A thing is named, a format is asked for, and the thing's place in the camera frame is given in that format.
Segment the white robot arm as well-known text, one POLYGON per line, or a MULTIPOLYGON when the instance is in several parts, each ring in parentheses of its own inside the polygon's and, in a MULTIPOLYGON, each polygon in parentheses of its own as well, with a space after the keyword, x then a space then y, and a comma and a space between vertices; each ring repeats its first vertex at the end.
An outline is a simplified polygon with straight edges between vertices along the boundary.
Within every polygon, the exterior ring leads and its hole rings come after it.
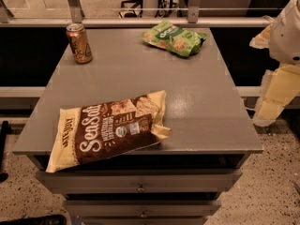
POLYGON ((255 105, 253 124, 268 127, 300 93, 300 0, 290 0, 286 7, 254 37, 249 46, 268 49, 279 61, 275 71, 262 76, 260 97, 255 105))

